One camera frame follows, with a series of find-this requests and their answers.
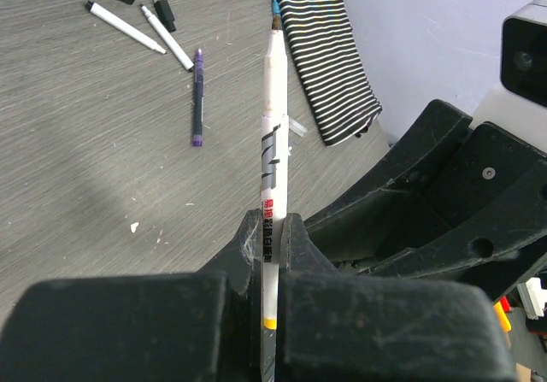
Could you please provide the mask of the white marker with yellow end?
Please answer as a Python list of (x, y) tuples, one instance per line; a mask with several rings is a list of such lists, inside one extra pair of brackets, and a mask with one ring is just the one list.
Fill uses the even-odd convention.
[(274, 332), (277, 330), (279, 265), (283, 224), (287, 216), (288, 62), (283, 31), (270, 32), (264, 58), (264, 110), (261, 138), (262, 336), (261, 371), (274, 379)]

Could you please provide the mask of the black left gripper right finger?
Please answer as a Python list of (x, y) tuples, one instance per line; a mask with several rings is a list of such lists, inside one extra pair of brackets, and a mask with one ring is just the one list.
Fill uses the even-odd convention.
[(285, 219), (279, 278), (279, 381), (514, 381), (488, 296), (443, 280), (340, 273)]

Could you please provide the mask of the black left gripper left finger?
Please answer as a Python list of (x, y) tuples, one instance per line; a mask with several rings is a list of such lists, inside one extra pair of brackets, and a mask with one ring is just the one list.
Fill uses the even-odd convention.
[(1, 331), (4, 381), (257, 381), (258, 211), (194, 273), (53, 279)]

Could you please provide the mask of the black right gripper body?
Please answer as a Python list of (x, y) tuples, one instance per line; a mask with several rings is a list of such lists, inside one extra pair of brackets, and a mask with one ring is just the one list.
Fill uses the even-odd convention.
[(360, 275), (454, 280), (498, 300), (546, 265), (546, 155), (431, 101), (386, 155), (306, 220)]

